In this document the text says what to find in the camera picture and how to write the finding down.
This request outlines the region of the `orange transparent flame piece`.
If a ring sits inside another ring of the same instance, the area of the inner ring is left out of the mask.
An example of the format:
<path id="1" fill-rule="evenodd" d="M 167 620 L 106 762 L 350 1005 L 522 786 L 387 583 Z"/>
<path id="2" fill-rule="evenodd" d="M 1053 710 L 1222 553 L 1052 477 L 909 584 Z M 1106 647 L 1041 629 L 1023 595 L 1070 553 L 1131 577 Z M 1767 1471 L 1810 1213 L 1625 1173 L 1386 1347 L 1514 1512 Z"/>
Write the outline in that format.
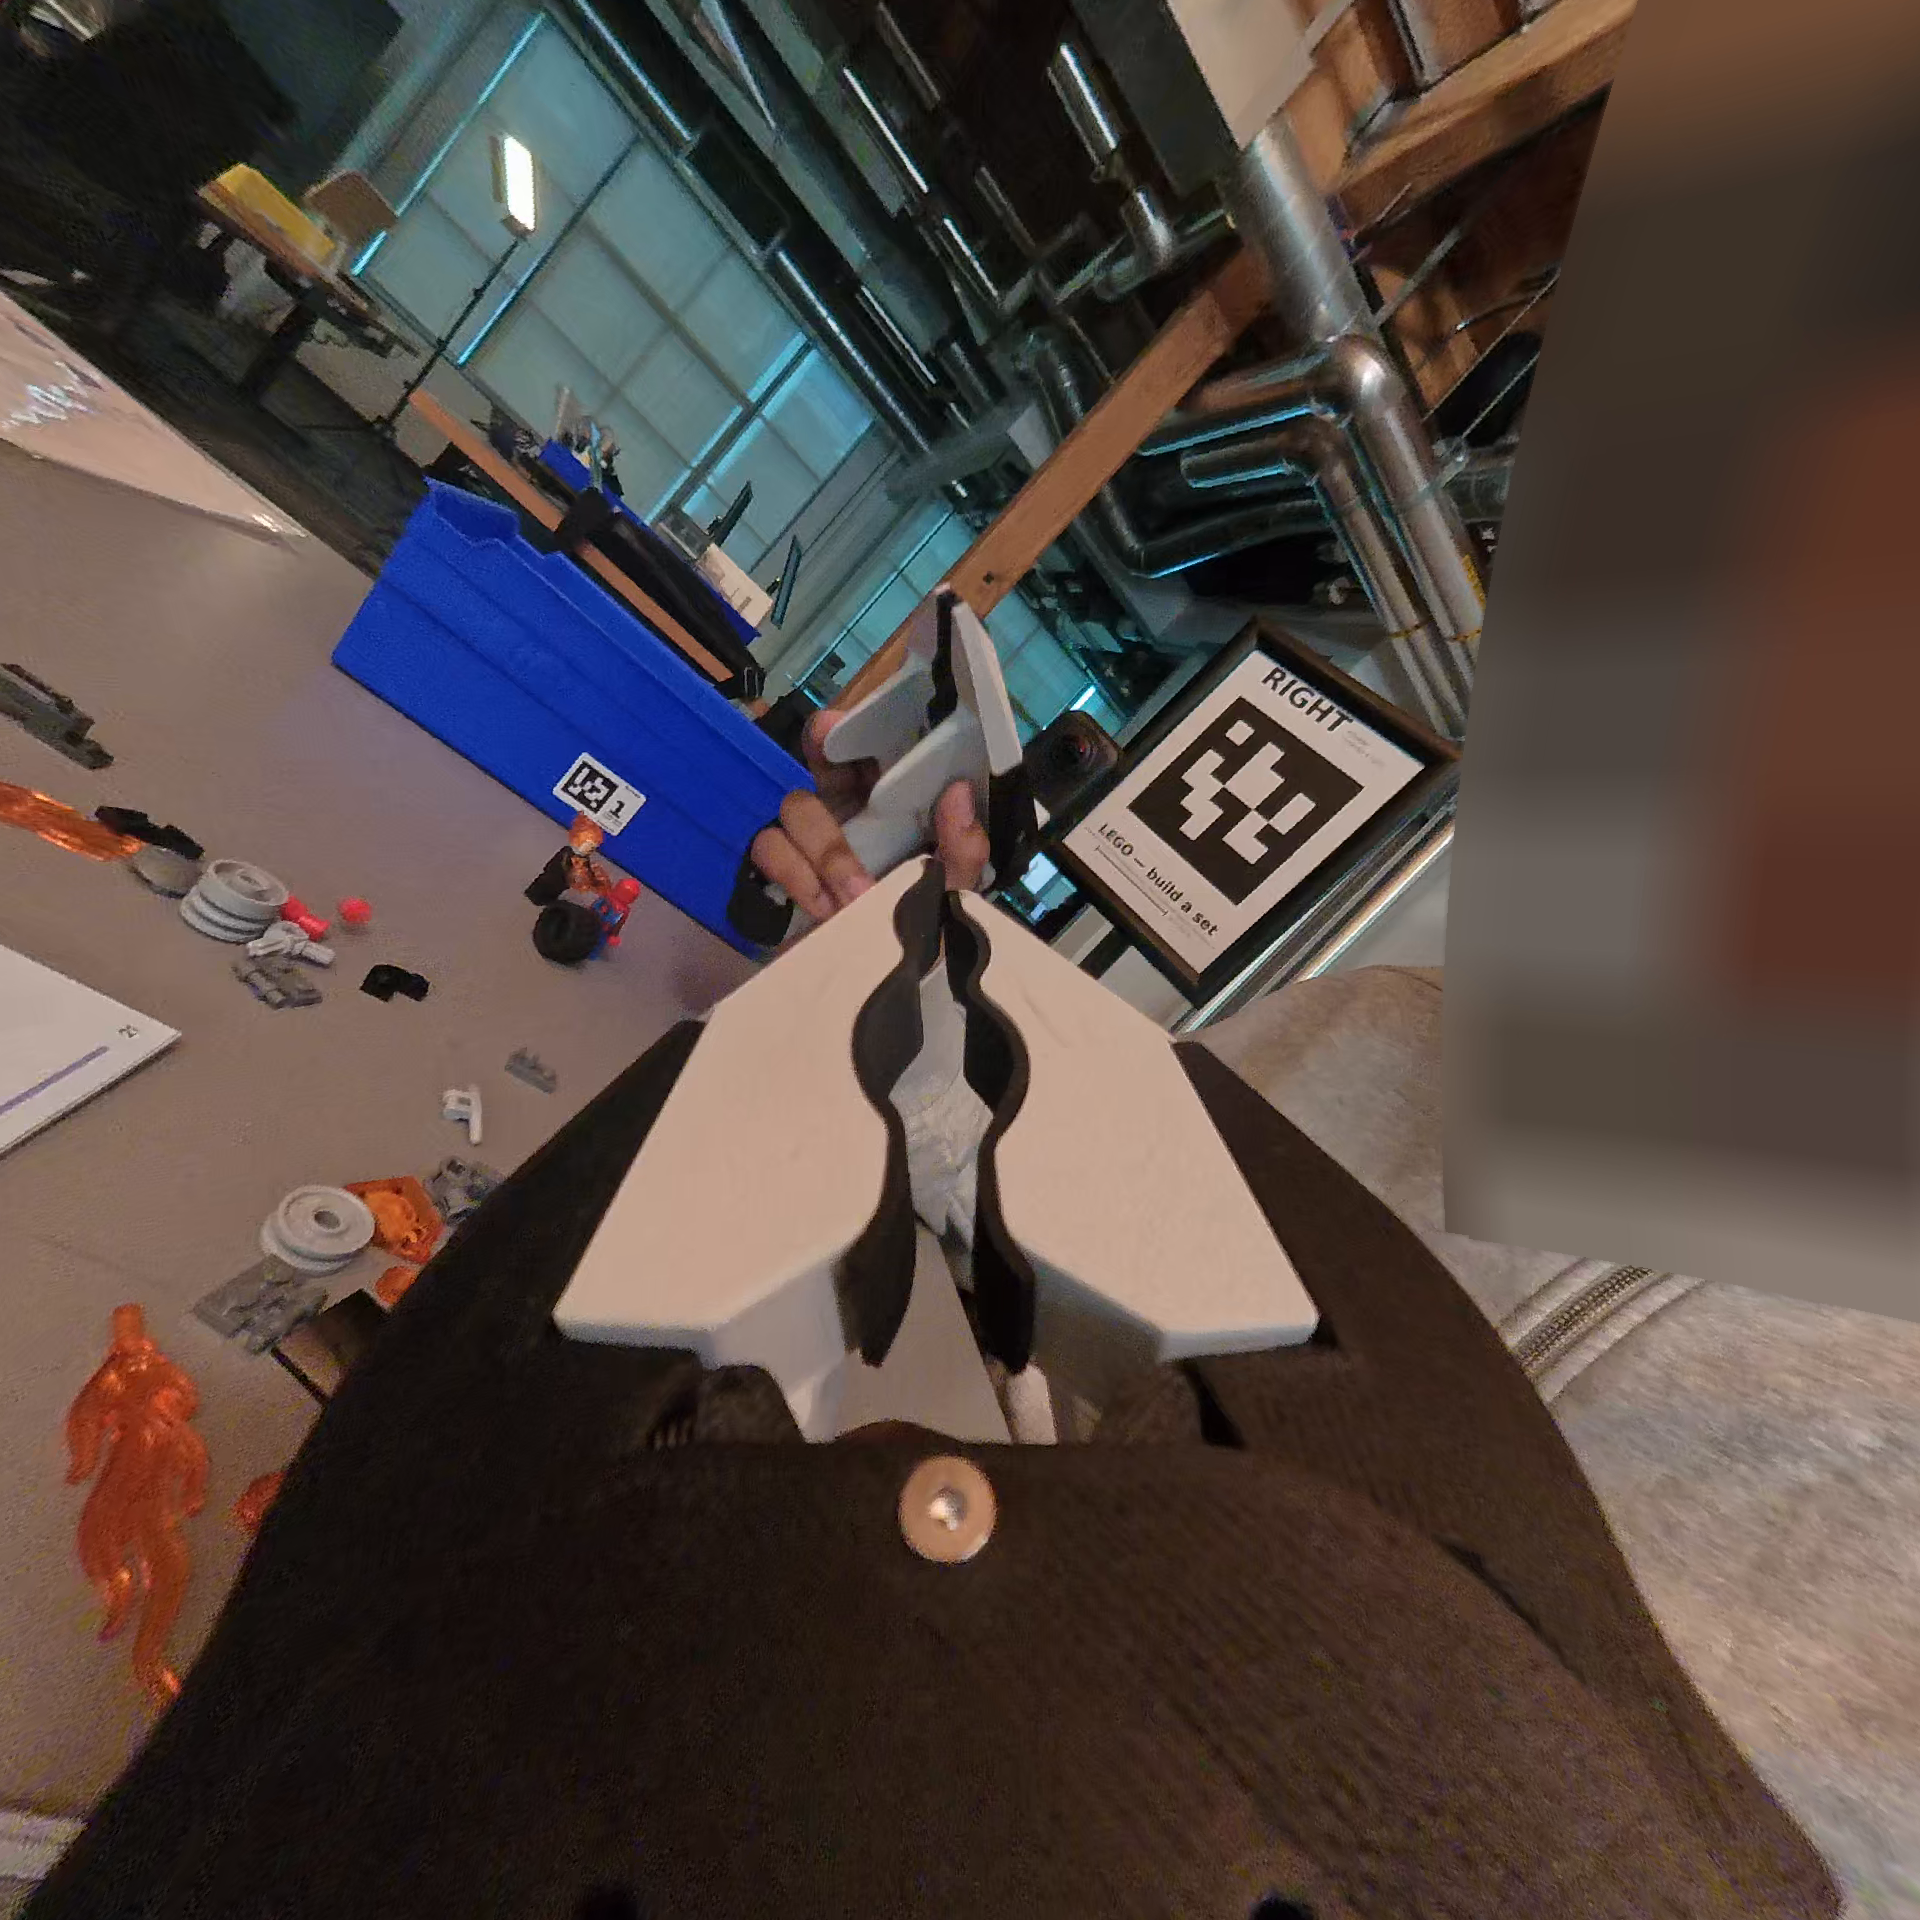
<path id="1" fill-rule="evenodd" d="M 144 849 L 141 841 L 12 782 L 3 782 L 3 828 L 98 863 L 126 863 Z"/>

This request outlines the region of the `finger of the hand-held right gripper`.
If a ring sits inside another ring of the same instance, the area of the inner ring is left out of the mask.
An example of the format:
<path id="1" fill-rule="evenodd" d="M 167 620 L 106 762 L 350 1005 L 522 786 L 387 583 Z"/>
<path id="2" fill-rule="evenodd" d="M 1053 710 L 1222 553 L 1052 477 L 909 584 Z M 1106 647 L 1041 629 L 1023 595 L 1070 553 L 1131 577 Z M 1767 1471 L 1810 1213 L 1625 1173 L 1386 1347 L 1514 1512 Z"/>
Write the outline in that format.
<path id="1" fill-rule="evenodd" d="M 896 767 L 927 733 L 948 723 L 948 660 L 909 649 L 898 669 L 860 702 L 828 710 L 821 733 L 822 767 Z"/>
<path id="2" fill-rule="evenodd" d="M 929 595 L 909 623 L 904 649 L 948 660 L 948 723 L 883 772 L 844 841 L 873 875 L 934 853 L 934 805 L 951 782 L 970 782 L 990 830 L 990 875 L 1020 875 L 1032 859 L 1032 782 L 1015 710 L 984 620 L 952 597 Z"/>

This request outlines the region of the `lego instruction booklet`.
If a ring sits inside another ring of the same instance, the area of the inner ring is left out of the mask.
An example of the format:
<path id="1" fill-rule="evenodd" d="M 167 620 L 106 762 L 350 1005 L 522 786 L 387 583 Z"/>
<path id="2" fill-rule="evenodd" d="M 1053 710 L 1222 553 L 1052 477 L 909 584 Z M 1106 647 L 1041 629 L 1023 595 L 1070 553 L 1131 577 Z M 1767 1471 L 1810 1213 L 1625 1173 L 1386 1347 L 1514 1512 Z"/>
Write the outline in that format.
<path id="1" fill-rule="evenodd" d="M 178 1030 L 3 946 L 3 1152 L 162 1059 Z"/>

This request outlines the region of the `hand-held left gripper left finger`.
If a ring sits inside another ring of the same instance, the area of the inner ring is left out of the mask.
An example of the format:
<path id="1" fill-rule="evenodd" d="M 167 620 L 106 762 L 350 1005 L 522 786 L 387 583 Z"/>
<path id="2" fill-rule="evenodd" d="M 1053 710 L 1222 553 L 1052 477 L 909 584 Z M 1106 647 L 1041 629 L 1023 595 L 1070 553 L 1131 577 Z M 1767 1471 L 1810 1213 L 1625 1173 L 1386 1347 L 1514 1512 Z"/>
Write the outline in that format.
<path id="1" fill-rule="evenodd" d="M 945 869 L 904 863 L 703 1023 L 589 1238 L 575 1343 L 760 1370 L 809 1441 L 883 1365 L 916 1274 L 898 1085 L 916 1075 Z"/>

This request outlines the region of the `white flat panel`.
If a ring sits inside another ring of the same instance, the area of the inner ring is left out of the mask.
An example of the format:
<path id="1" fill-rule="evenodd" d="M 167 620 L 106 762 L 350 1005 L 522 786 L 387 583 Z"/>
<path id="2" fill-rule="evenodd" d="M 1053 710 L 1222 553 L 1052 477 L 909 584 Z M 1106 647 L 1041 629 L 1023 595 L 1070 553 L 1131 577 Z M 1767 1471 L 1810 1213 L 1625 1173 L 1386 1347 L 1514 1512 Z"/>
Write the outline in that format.
<path id="1" fill-rule="evenodd" d="M 3 299 L 3 449 L 255 538 L 306 530 Z"/>

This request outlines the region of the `orange transparent flame figure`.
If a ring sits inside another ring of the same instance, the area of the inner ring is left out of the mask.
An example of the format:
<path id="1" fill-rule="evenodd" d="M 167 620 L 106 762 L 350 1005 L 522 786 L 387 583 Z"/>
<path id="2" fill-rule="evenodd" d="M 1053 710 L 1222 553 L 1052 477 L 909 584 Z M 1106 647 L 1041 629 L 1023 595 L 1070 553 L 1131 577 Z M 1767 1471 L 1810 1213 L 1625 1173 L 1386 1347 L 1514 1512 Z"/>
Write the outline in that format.
<path id="1" fill-rule="evenodd" d="M 106 1351 L 62 1420 L 66 1478 L 84 1488 L 76 1547 L 98 1639 L 129 1644 L 129 1678 L 158 1714 L 178 1697 L 171 1637 L 191 1572 L 184 1527 L 208 1478 L 196 1419 L 198 1389 L 146 1331 L 144 1309 L 110 1309 Z"/>

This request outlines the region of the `wooden beam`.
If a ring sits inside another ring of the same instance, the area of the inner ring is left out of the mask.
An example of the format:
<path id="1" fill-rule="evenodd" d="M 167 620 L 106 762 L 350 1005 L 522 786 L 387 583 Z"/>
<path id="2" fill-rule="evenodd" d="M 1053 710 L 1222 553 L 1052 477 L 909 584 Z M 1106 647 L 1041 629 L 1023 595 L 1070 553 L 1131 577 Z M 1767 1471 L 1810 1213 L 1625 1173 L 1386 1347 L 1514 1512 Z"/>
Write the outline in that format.
<path id="1" fill-rule="evenodd" d="M 1270 283 L 1256 251 L 1236 250 L 1028 474 L 941 584 L 975 616 L 990 616 L 1117 472 L 1138 455 L 1148 431 L 1243 336 L 1266 301 Z"/>

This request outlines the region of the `lego minifigure on motorbike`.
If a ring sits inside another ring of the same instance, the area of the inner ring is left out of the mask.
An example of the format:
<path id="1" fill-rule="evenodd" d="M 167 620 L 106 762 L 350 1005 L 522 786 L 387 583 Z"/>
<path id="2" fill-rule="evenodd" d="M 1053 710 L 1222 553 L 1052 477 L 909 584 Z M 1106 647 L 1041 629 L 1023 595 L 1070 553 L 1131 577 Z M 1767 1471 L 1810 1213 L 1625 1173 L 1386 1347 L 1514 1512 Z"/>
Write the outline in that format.
<path id="1" fill-rule="evenodd" d="M 616 949 L 640 898 L 635 879 L 615 879 L 601 863 L 605 830 L 577 812 L 565 847 L 526 886 L 536 907 L 531 946 L 552 968 L 584 968 Z"/>

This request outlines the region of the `silver ventilation pipe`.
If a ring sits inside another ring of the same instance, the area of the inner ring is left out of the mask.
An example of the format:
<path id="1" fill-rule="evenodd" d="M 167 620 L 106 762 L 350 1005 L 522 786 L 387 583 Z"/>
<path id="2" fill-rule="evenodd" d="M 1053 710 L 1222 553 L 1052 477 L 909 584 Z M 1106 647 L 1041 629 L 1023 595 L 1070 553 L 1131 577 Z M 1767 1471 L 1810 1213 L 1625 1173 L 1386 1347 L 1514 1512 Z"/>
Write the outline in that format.
<path id="1" fill-rule="evenodd" d="M 1296 452 L 1401 633 L 1403 672 L 1430 694 L 1434 727 L 1461 742 L 1487 610 L 1476 548 L 1286 108 L 1243 143 L 1222 204 L 1294 353 L 1201 387 L 1138 455 L 1179 457 L 1187 488 L 1223 489 Z"/>

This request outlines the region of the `dark grey long lego plate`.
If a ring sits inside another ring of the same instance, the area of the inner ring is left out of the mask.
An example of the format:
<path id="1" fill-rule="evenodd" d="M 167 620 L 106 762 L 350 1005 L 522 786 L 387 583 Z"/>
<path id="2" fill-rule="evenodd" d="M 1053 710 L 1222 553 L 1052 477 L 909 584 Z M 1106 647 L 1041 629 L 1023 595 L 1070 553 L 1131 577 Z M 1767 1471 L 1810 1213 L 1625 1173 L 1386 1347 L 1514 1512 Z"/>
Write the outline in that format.
<path id="1" fill-rule="evenodd" d="M 113 764 L 90 714 L 19 663 L 3 663 L 3 719 L 84 772 Z"/>

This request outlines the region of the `person's right hand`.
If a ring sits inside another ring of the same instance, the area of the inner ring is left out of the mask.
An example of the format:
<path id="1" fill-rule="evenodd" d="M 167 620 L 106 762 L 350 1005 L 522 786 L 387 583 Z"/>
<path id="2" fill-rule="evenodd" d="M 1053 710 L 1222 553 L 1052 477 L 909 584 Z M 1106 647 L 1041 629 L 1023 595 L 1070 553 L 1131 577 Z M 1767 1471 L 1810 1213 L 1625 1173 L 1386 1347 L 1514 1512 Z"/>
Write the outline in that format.
<path id="1" fill-rule="evenodd" d="M 803 733 L 803 764 L 812 789 L 790 789 L 775 828 L 758 830 L 749 859 L 812 925 L 862 898 L 876 879 L 844 841 L 844 820 L 867 808 L 883 767 L 826 754 L 840 710 L 821 710 Z M 951 892 L 975 892 L 991 869 L 990 830 L 970 782 L 951 782 L 929 812 L 934 847 Z"/>

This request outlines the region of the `blue plastic bin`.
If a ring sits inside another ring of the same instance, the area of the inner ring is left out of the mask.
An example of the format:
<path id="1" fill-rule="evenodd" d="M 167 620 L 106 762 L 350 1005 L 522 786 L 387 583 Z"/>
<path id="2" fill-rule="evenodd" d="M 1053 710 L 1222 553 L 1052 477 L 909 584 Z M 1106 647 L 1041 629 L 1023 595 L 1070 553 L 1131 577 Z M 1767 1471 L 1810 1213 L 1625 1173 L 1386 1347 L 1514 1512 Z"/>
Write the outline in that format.
<path id="1" fill-rule="evenodd" d="M 432 485 L 333 665 L 741 954 L 790 935 L 749 853 L 812 776 L 514 510 Z"/>

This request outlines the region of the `wooden background table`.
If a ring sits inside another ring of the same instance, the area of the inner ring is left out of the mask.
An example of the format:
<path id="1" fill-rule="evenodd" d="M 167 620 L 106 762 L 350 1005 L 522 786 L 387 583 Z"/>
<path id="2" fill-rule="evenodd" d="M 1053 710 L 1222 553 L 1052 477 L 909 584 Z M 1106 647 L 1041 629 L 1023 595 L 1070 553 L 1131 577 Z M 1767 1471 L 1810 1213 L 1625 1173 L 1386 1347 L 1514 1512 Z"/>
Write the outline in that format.
<path id="1" fill-rule="evenodd" d="M 683 545 L 608 493 L 570 449 L 563 441 L 531 449 L 516 420 L 504 435 L 483 431 L 425 389 L 404 400 L 404 414 L 440 435 L 462 466 L 543 530 L 547 548 L 594 575 L 696 672 L 727 700 L 764 710 L 753 628 Z"/>

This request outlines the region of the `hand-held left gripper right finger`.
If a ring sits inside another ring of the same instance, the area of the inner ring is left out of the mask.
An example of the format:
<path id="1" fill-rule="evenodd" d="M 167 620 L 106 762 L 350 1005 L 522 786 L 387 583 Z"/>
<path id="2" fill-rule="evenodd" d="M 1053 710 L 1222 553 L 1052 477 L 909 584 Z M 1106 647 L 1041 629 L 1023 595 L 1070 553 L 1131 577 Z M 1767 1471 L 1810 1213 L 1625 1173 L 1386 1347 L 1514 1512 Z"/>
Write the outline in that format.
<path id="1" fill-rule="evenodd" d="M 974 1328 L 1090 1409 L 1194 1360 L 1299 1349 L 1318 1309 L 1173 1039 L 978 896 L 948 896 L 974 1177 Z"/>

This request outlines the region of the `person's grey sweatshirt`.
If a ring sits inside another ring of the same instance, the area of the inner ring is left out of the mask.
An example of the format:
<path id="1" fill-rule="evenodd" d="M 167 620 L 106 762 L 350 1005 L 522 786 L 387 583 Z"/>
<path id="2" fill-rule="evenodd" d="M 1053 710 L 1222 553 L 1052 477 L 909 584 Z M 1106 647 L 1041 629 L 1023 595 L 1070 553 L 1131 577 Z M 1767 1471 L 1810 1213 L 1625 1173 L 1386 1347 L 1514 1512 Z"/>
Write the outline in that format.
<path id="1" fill-rule="evenodd" d="M 1294 981 L 1198 1043 L 1494 1324 L 1840 1914 L 1918 1918 L 1918 1324 L 1449 1235 L 1440 970 Z"/>

